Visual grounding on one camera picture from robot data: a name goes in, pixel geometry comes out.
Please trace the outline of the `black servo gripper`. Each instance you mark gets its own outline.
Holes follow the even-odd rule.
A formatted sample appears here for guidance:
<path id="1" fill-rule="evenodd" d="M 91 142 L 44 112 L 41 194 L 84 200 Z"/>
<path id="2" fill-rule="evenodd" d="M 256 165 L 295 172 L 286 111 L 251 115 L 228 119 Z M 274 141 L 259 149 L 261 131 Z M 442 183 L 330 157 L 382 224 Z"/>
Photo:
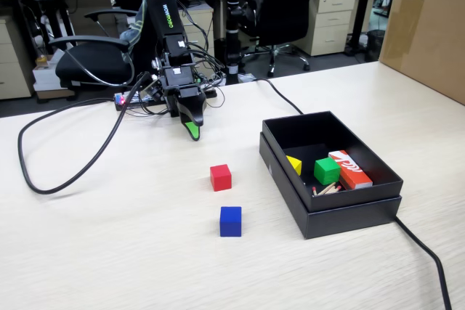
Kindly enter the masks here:
<path id="1" fill-rule="evenodd" d="M 176 96 L 175 103 L 182 125 L 194 141 L 201 136 L 203 112 L 206 109 L 206 95 L 199 93 L 190 66 L 167 68 L 160 76 L 163 95 Z"/>

